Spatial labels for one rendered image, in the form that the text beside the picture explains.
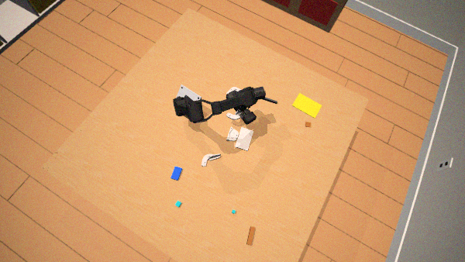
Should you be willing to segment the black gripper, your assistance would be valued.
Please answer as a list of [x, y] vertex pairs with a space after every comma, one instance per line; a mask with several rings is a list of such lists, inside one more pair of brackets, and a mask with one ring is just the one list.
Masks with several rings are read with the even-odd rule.
[[[230, 93], [228, 93], [226, 95], [226, 98], [232, 98], [233, 97], [233, 92], [237, 92], [237, 90], [233, 90], [231, 91]], [[238, 106], [238, 107], [235, 107], [234, 108], [237, 111], [241, 112], [241, 114], [239, 114], [239, 117], [248, 125], [249, 123], [251, 123], [252, 121], [256, 120], [256, 116], [253, 112], [251, 112], [249, 109], [247, 109], [247, 107], [244, 107], [244, 106]]]

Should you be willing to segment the blue rectangular block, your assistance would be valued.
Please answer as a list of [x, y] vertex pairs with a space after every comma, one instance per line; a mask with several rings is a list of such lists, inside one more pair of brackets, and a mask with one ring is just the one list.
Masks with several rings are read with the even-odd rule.
[[180, 167], [174, 167], [174, 171], [170, 177], [170, 179], [178, 181], [180, 174], [181, 174], [182, 168]]

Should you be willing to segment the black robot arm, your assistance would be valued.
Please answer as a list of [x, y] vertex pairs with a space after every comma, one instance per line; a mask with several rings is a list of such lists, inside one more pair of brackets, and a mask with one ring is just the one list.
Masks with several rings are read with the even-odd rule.
[[[184, 97], [178, 96], [174, 98], [173, 103], [177, 116], [188, 115], [190, 122], [198, 123], [206, 122], [214, 115], [222, 114], [222, 112], [238, 106], [248, 107], [249, 109], [250, 106], [255, 105], [259, 99], [265, 98], [265, 95], [266, 91], [264, 91], [264, 87], [253, 88], [250, 86], [233, 92], [232, 98], [227, 98], [222, 101], [209, 102], [204, 99], [193, 101], [185, 95]], [[201, 102], [210, 104], [212, 107], [212, 114], [207, 119], [204, 119]]]

